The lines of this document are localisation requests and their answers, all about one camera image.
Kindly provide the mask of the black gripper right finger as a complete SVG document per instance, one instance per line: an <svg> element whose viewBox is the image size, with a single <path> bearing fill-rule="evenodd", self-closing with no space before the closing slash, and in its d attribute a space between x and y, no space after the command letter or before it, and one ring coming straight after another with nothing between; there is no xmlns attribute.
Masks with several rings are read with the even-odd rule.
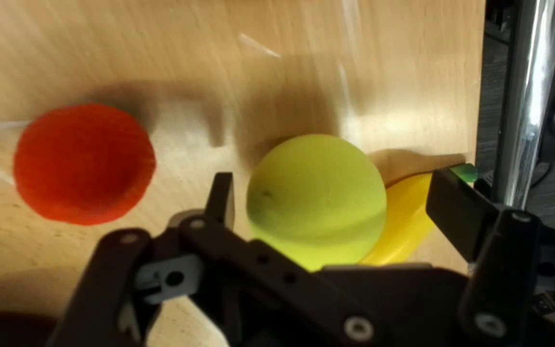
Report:
<svg viewBox="0 0 555 347"><path fill-rule="evenodd" d="M463 330L486 345L519 345L536 287L542 222L490 203L453 170L432 174L426 212L474 266L459 305Z"/></svg>

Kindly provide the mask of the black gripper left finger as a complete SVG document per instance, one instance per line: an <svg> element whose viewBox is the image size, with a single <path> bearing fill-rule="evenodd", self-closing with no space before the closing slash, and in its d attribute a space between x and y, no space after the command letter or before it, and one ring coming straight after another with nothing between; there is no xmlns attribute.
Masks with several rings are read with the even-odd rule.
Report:
<svg viewBox="0 0 555 347"><path fill-rule="evenodd" d="M176 214L152 237L139 228L104 235L48 339L48 347L147 347L162 303L195 293L206 266L199 253L181 243L191 232L216 218L233 224L233 176L214 176L206 206Z"/></svg>

